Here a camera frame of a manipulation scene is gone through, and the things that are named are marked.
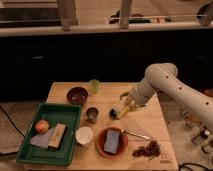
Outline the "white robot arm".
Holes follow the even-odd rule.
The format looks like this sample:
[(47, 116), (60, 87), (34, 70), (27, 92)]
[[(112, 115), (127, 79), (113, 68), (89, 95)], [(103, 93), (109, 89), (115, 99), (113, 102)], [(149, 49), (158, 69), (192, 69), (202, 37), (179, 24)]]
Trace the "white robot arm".
[(145, 105), (158, 91), (163, 91), (182, 103), (195, 114), (203, 124), (213, 131), (213, 98), (182, 83), (178, 78), (178, 69), (172, 63), (159, 63), (148, 66), (144, 78), (134, 85), (124, 104)]

